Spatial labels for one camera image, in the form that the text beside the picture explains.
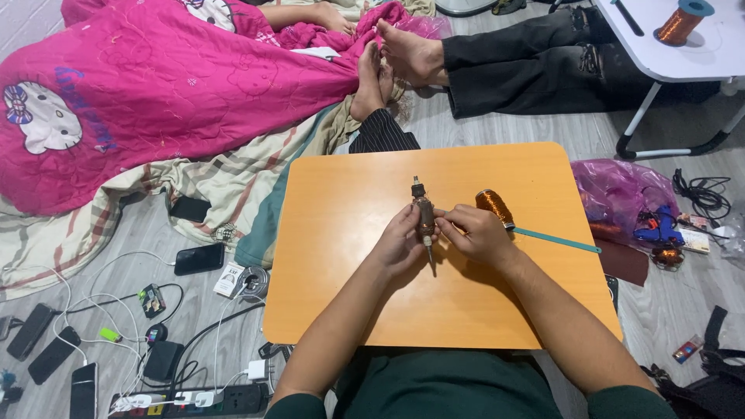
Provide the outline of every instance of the hello kitty face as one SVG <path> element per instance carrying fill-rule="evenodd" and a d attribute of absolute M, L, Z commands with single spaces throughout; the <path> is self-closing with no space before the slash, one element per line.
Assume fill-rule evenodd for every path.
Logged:
<path fill-rule="evenodd" d="M 32 154 L 66 150 L 83 135 L 77 116 L 60 96 L 46 87 L 24 81 L 6 86 L 3 99 L 6 119 L 26 135 L 24 146 Z"/>
<path fill-rule="evenodd" d="M 205 22 L 235 33 L 232 11 L 225 0 L 187 0 L 186 10 Z"/>

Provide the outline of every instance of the laminate floor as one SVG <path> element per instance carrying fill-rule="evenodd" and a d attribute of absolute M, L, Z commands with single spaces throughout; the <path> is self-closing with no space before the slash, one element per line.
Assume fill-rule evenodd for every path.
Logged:
<path fill-rule="evenodd" d="M 475 34 L 493 31 L 534 16 L 541 16 L 548 6 L 529 2 L 527 8 L 508 16 L 484 13 L 467 19 L 451 19 L 456 34 Z M 402 105 L 408 115 L 404 129 L 413 132 L 423 148 L 457 147 L 464 145 L 504 144 L 530 141 L 554 141 L 561 144 L 571 160 L 613 157 L 615 141 L 633 113 L 583 114 L 564 116 L 508 116 L 492 114 L 478 118 L 455 121 L 448 107 L 446 94 L 437 89 L 409 90 L 407 105 Z M 644 150 L 660 146 L 693 145 L 710 138 L 719 127 L 745 101 L 745 97 L 713 98 L 704 105 L 680 106 L 651 110 L 642 120 L 631 149 Z M 671 157 L 638 162 L 652 167 L 666 176 L 675 168 L 683 168 L 687 178 L 699 176 L 730 176 L 727 196 L 737 201 L 745 191 L 745 124 L 741 124 L 729 141 L 712 154 L 701 157 Z M 343 146 L 338 153 L 346 152 Z M 123 256 L 112 263 L 95 281 L 83 287 L 91 274 L 118 255 L 136 249 L 145 249 L 173 261 L 176 252 L 196 244 L 179 235 L 168 224 L 162 196 L 134 197 L 124 208 L 120 225 L 111 243 L 93 263 L 70 281 L 73 301 L 82 297 L 93 284 L 94 292 L 122 296 L 132 294 L 150 283 L 178 283 L 186 295 L 179 312 L 168 322 L 169 336 L 174 341 L 186 342 L 195 333 L 219 319 L 225 298 L 212 292 L 219 272 L 175 277 L 172 267 L 147 254 Z M 679 200 L 683 210 L 690 210 L 688 202 Z M 169 309 L 178 298 L 175 287 L 164 290 Z M 64 286 L 55 286 L 19 300 L 0 304 L 0 315 L 26 318 L 39 303 L 59 309 L 65 306 L 68 293 Z M 120 304 L 107 306 L 123 334 L 143 335 L 147 326 L 140 314 L 136 299 L 127 300 L 135 313 L 136 327 L 127 311 Z M 677 272 L 660 271 L 650 267 L 645 287 L 621 282 L 618 317 L 624 331 L 624 343 L 636 361 L 642 365 L 655 362 L 666 369 L 679 385 L 687 385 L 704 377 L 700 359 L 694 356 L 678 365 L 671 357 L 682 343 L 693 334 L 703 335 L 706 322 L 714 305 L 730 311 L 723 327 L 723 347 L 745 348 L 745 272 L 720 257 L 714 246 L 711 255 L 686 253 L 686 260 Z M 248 303 L 233 304 L 226 314 L 248 307 Z M 256 350 L 265 342 L 261 334 L 262 309 L 236 318 L 221 327 L 218 349 L 218 384 L 224 385 L 236 372 L 247 367 L 250 360 L 258 359 Z M 102 327 L 113 328 L 112 322 L 98 310 L 70 315 L 70 322 L 86 339 L 96 339 Z M 28 364 L 53 339 L 47 332 L 25 362 L 18 362 L 3 350 L 0 351 L 0 368 L 18 375 L 18 385 L 25 388 L 19 403 L 13 404 L 0 418 L 65 417 L 69 409 L 71 372 L 82 365 L 82 356 L 74 353 L 54 372 L 43 385 L 35 385 L 25 371 Z M 83 344 L 90 362 L 99 364 L 99 418 L 105 418 L 108 402 L 114 392 L 125 386 L 124 378 L 135 356 L 130 350 L 108 344 Z M 188 359 L 197 360 L 199 373 L 187 385 L 213 385 L 215 369 L 215 332 L 206 334 L 188 352 Z M 565 418 L 586 418 L 585 403 L 581 394 L 558 371 L 544 351 L 534 355 L 544 368 L 554 397 Z M 276 364 L 275 379 L 284 367 L 281 356 L 273 359 Z M 335 404 L 333 394 L 326 399 L 329 412 Z"/>

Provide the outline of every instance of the hello kitty blanket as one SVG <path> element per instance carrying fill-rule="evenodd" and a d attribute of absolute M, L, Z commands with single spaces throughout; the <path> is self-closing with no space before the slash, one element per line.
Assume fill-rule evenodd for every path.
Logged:
<path fill-rule="evenodd" d="M 390 1 L 349 37 L 305 23 L 275 33 L 239 0 L 65 0 L 63 15 L 67 29 L 0 64 L 0 195 L 35 215 L 81 207 L 143 163 L 216 155 L 342 101 L 375 22 L 408 18 Z M 320 46 L 340 57 L 290 51 Z"/>

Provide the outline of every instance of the blue hot glue gun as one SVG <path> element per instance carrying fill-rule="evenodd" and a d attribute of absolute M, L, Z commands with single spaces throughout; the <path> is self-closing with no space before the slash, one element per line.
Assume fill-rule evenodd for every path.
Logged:
<path fill-rule="evenodd" d="M 673 220 L 675 217 L 673 217 L 670 207 L 660 205 L 655 213 L 657 214 L 656 220 L 650 219 L 652 228 L 634 230 L 634 237 L 660 245 L 672 244 L 676 248 L 683 246 L 685 243 L 683 241 L 683 235 L 673 230 Z"/>

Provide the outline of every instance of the orange table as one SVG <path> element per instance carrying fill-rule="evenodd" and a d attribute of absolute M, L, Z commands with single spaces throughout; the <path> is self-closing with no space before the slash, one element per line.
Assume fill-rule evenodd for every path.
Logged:
<path fill-rule="evenodd" d="M 560 145 L 536 142 L 393 153 L 306 157 L 292 163 L 269 284 L 264 334 L 294 344 L 411 202 L 418 175 L 437 208 L 475 205 L 494 189 L 518 227 L 587 244 L 592 235 Z M 515 242 L 620 339 L 597 254 L 515 235 Z M 510 287 L 446 239 L 396 278 L 365 344 L 411 347 L 541 347 Z"/>

